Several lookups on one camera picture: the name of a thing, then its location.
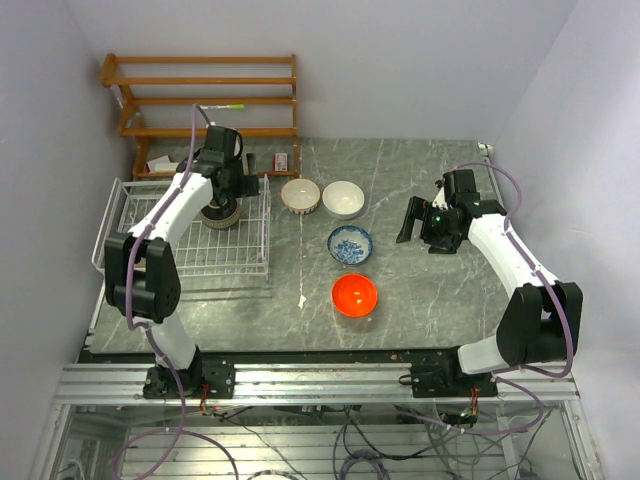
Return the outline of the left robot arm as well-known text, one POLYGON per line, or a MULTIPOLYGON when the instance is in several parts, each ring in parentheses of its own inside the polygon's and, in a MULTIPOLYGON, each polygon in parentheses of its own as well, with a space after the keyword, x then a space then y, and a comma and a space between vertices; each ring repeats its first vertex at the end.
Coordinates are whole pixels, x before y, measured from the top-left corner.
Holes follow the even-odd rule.
POLYGON ((209 125, 203 146, 191 148, 152 210, 104 242, 106 301, 129 330, 145 334, 155 355, 143 388, 147 399, 192 397, 205 384, 201 352, 177 313, 182 285, 174 251, 196 217, 217 230, 239 221, 240 199, 259 193, 254 158, 243 152, 237 130, 209 125))

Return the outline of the brown patterned bowl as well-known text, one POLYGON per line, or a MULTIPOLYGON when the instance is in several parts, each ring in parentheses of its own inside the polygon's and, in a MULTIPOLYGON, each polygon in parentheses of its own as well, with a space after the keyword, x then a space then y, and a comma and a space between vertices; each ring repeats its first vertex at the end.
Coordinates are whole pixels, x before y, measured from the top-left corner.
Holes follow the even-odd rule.
POLYGON ((241 205, 230 198, 223 206, 212 200, 200 212, 202 223, 210 229, 225 230, 237 224, 241 218, 241 205))

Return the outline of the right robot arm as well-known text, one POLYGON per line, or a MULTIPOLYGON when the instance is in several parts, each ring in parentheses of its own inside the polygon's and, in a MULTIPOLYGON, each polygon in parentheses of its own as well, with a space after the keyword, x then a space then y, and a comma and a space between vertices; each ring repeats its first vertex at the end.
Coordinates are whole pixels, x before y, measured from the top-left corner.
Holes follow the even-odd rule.
POLYGON ((444 173, 432 200, 411 197, 396 240, 408 242, 419 223, 432 254, 454 254, 469 242, 497 274, 509 302, 493 336, 431 349, 400 377, 416 398, 494 396, 498 375, 517 370, 561 379, 570 374, 578 347, 582 290, 535 258, 501 203, 482 198, 472 168, 444 173))

